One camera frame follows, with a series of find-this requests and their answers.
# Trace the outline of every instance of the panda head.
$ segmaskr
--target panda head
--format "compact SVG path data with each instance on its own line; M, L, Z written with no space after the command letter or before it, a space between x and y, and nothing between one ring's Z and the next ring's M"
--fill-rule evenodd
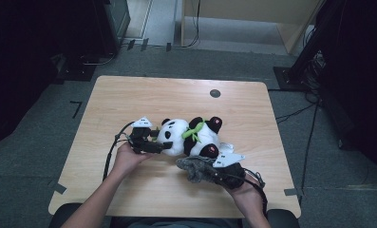
M171 148L163 149L163 152L169 156L177 156L184 152L184 139L182 133L188 129L188 123L181 119L165 119L161 123L161 130L159 132L158 143L173 143Z

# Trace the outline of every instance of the black cable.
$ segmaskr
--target black cable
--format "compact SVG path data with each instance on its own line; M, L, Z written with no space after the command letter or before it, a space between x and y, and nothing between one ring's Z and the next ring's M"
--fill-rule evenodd
M86 65L86 66L101 66L101 65L106 65L106 64L108 64L109 62L111 62L111 60L113 60L114 59L114 57L115 57L115 54L114 53L111 53L112 55L111 55L111 57L110 57L110 59L109 60L107 60L107 61L104 61L104 62L102 62L102 63L93 63L93 64L90 64L90 63L82 63L83 65Z
M311 90L315 90L319 88L319 83L317 82L317 78L320 75L322 66L319 66L318 61L323 60L322 57L318 57L316 54L313 59L307 61L305 64L304 75L305 80L302 81L303 85L309 87Z
M128 44L123 44L123 45L121 45L121 48L123 48L123 47L127 47L128 46ZM138 47L140 47L140 46L142 46L142 44L134 44L134 46L138 46ZM160 45L146 45L148 48L167 48L167 46L160 46ZM183 48L188 48L188 46L183 46L183 47L181 47L181 46L172 46L172 48L175 48L175 49L178 49L178 48L180 48L180 49L183 49Z
M367 179L368 179L368 174L369 174L369 168L368 168L368 162L367 162L367 173L366 173L366 176L365 178L363 179L362 183L360 183L361 185L365 184Z
M249 170L247 168L242 168L242 169L244 169L244 171L246 171L253 178L257 179L258 182L259 182L259 185L261 186L261 188L265 187L265 182L264 182L264 180L262 179L261 175L258 172L254 173L253 171L251 171L251 170Z
M245 178L241 178L239 176L226 174L226 173L224 173L223 175L225 175L227 177L236 178L236 179L240 179L242 181L248 182L256 190L256 192L259 193L260 197L262 198L262 212L263 212L264 216L267 217L266 210L267 210L267 206L268 206L268 199L266 198L265 192L262 190L261 187L259 187L256 183L253 183L253 182L251 182L251 181L249 181Z
M309 36L311 37L311 34L314 34L315 32L315 27L312 28L312 30L307 34L306 37L306 32L303 33L303 47L309 42Z
M309 102L309 103L311 103L311 104L318 104L318 102L319 102L319 95L318 95L318 93L316 93L316 92L313 92L313 91L306 91L306 92L304 92L305 93L305 98L306 98L306 100L307 100L307 102ZM315 96L315 98L316 98L316 101L312 101L312 100L310 100L309 99L309 94L312 94L312 95L314 95Z
M198 10L197 10L197 22L195 23L195 19L193 18L193 22L194 22L194 27L197 31L197 34L196 36L194 37L194 40L191 42L190 45L188 46L183 46L182 48L190 48L192 47L194 44L197 43L197 41L199 40L199 12L200 12L200 0L198 0Z
M127 142L128 140L119 140L117 141L117 143L121 143L121 142Z
M120 133L118 133L117 135L114 136L115 140L114 140L114 142L113 142L112 145L111 145L111 149L110 149L110 151L109 151L108 154L107 154L107 160L105 161L105 168L104 168L104 174L103 174L103 181L107 178L107 174L108 174L108 166L109 166L110 161L111 161L112 150L114 149L115 145L116 145L117 142L119 141L120 136L121 136L121 134L123 134L124 130L125 130L129 125L131 125L131 124L133 124L133 123L134 123L134 122L131 122L131 123L125 125L125 126L123 127L123 129L121 129Z
M303 92L302 90L285 90L285 89L280 89L280 88L268 88L268 92Z
M304 190L304 183L305 183L305 180L306 180L307 162L308 162L308 158L309 158L312 132L313 132L314 127L315 127L315 118L316 118L317 110L318 110L318 105L315 106L314 114L313 114L313 117L312 117L310 135L309 135L309 139L307 141L306 156L304 158L304 166L303 166L303 176L302 176L302 179L301 179L301 187L300 187L302 192L304 192L303 190ZM303 196L301 195L300 199L298 201L298 204L300 204L300 207L301 207L302 200L303 200Z
M308 108L310 108L310 107L312 107L312 106L314 106L314 105L316 105L316 104L310 104L310 105L308 105L308 106L306 106L306 107L304 107L304 108L302 108L302 109L300 109L300 110L297 110L297 111L293 112L292 114L284 115L284 116L281 116L281 117L276 117L276 118L275 118L276 120L279 120L279 119L285 118L284 120L277 122L277 124L280 124L280 123L282 123L282 122L287 121L290 117L295 116L295 115L298 115L298 114L300 114L302 111L304 111L304 110L306 110L306 109L308 109Z

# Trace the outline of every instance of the person's left hand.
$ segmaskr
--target person's left hand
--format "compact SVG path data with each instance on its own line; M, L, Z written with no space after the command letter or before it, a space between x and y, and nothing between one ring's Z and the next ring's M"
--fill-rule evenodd
M122 144L117 150L117 157L114 161L110 174L121 178L128 176L141 162L154 156L152 153L136 154L129 142Z

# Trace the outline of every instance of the gray carpet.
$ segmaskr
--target gray carpet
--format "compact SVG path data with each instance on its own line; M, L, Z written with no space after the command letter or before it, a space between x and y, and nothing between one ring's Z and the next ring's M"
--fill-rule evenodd
M48 184L61 175L98 76L257 81L277 89L273 67L290 67L294 61L255 53L123 47L116 59L96 68L91 82L50 85L13 134L0 142L0 227L48 227L53 193ZM301 92L271 91L270 96L276 117L309 105ZM77 105L70 101L83 102L75 118ZM304 194L301 227L377 227L376 165L358 151L339 150L330 117L323 107L316 111L304 182L314 107L278 125L294 185Z

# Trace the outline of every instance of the hand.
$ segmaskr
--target hand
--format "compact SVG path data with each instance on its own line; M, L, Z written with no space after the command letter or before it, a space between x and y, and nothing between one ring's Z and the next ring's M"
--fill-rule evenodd
M141 162L154 156L152 153L136 154L129 142L122 144L117 150L110 175L117 176L121 180L128 176Z
M251 175L245 174L245 179L259 186L259 181ZM226 189L235 200L235 204L251 227L271 227L263 215L262 198L252 185L245 182L236 189Z

